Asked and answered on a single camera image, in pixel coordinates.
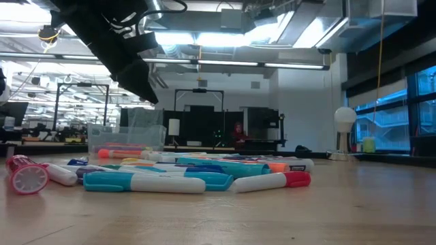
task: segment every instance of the glass window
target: glass window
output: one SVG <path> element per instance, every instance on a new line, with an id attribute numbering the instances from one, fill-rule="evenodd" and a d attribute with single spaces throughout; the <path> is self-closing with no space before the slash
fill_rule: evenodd
<path id="1" fill-rule="evenodd" d="M 405 101 L 406 99 L 407 99 L 407 90 L 403 89 L 403 90 L 400 90 L 398 92 L 392 93 L 390 95 L 386 95 L 385 97 L 379 98 L 377 100 L 377 106 L 386 105 L 386 104 L 389 104 L 392 102 L 397 102 L 397 101 Z M 368 109 L 368 108 L 373 108 L 374 106 L 375 106 L 375 101 L 372 101 L 370 103 L 359 105 L 356 108 L 356 111 L 364 110 L 364 109 Z"/>
<path id="2" fill-rule="evenodd" d="M 362 142 L 375 130 L 376 150 L 410 150 L 407 106 L 357 116 L 356 139 Z"/>
<path id="3" fill-rule="evenodd" d="M 436 92 L 436 66 L 420 71 L 417 74 L 418 95 Z"/>
<path id="4" fill-rule="evenodd" d="M 420 103 L 420 134 L 436 133 L 436 101 Z"/>

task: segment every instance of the hanging cable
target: hanging cable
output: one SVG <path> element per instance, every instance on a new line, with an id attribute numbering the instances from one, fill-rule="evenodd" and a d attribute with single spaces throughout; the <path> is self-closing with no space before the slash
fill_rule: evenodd
<path id="1" fill-rule="evenodd" d="M 220 1 L 220 2 L 218 3 L 217 9 L 215 10 L 216 12 L 218 12 L 218 8 L 219 8 L 219 6 L 221 6 L 222 3 L 227 3 L 227 4 L 232 8 L 232 10 L 234 10 L 233 5 L 230 4 L 229 2 L 227 2 L 227 1 Z"/>
<path id="2" fill-rule="evenodd" d="M 377 75 L 377 89 L 375 90 L 375 105 L 373 112 L 373 132 L 372 135 L 375 136 L 375 113 L 377 111 L 377 100 L 379 99 L 379 89 L 380 89 L 380 81 L 382 76 L 382 55 L 383 55 L 383 35 L 384 35 L 384 8 L 385 1 L 383 0 L 381 6 L 381 24 L 380 24 L 380 49 L 379 49 L 379 65 L 378 65 L 378 75 Z"/>

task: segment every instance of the yellow cable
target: yellow cable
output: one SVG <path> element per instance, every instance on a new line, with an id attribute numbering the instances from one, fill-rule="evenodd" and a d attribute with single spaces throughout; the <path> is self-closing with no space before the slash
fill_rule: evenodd
<path id="1" fill-rule="evenodd" d="M 379 49 L 379 65 L 378 65 L 378 75 L 377 75 L 377 89 L 375 90 L 375 105 L 373 113 L 373 135 L 375 136 L 375 112 L 377 111 L 377 100 L 379 99 L 379 88 L 382 76 L 382 55 L 383 55 L 383 32 L 384 32 L 384 6 L 385 0 L 383 0 L 382 10 L 381 10 L 381 24 L 380 24 L 380 49 Z"/>
<path id="2" fill-rule="evenodd" d="M 59 36 L 60 33 L 61 33 L 61 31 L 58 31 L 56 34 L 54 34 L 54 35 L 51 36 L 51 37 L 40 37 L 40 30 L 39 30 L 39 31 L 38 31 L 38 37 L 39 37 L 41 40 L 52 40 L 52 39 L 56 38 L 57 36 Z"/>

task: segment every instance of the cable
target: cable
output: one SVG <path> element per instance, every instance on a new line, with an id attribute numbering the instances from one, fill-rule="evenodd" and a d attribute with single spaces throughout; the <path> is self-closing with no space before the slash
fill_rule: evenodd
<path id="1" fill-rule="evenodd" d="M 227 2 L 227 1 L 220 1 L 220 2 L 218 3 L 217 9 L 215 10 L 216 12 L 218 12 L 218 7 L 221 6 L 222 3 L 227 3 L 230 7 L 232 7 L 232 10 L 234 10 L 233 5 L 230 4 L 229 2 Z"/>
<path id="2" fill-rule="evenodd" d="M 377 111 L 377 100 L 379 99 L 379 89 L 380 89 L 380 81 L 382 76 L 382 55 L 383 55 L 383 32 L 384 32 L 384 9 L 385 9 L 385 2 L 386 0 L 383 0 L 383 4 L 381 7 L 381 23 L 380 23 L 380 49 L 379 49 L 379 65 L 378 65 L 378 75 L 377 75 L 377 89 L 375 90 L 375 105 L 374 105 L 374 112 L 373 112 L 373 136 L 375 137 L 375 113 Z"/>
<path id="3" fill-rule="evenodd" d="M 38 32 L 37 32 L 37 34 L 38 34 L 38 37 L 41 39 L 41 40 L 46 40 L 46 41 L 52 41 L 54 38 L 56 38 L 57 36 L 59 36 L 59 34 L 61 33 L 61 31 L 59 30 L 56 34 L 54 34 L 53 36 L 51 36 L 51 37 L 40 37 L 40 31 L 41 30 L 38 30 Z"/>
<path id="4" fill-rule="evenodd" d="M 137 23 L 135 24 L 135 31 L 136 31 L 136 35 L 139 36 L 139 23 L 141 22 L 141 20 L 145 17 L 148 16 L 150 14 L 181 14 L 186 12 L 186 10 L 188 10 L 188 5 L 182 1 L 182 0 L 173 0 L 176 3 L 180 3 L 183 6 L 182 10 L 153 10 L 153 11 L 149 11 L 149 12 L 144 12 L 140 15 Z"/>

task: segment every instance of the table surface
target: table surface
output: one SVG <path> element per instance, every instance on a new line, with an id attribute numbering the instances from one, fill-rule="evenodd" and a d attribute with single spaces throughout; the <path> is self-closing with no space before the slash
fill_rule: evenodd
<path id="1" fill-rule="evenodd" d="M 62 164 L 72 157 L 81 155 L 33 159 Z M 435 243 L 436 170 L 315 164 L 310 187 L 203 195 L 92 193 L 51 182 L 37 195 L 18 196 L 0 167 L 0 244 Z"/>

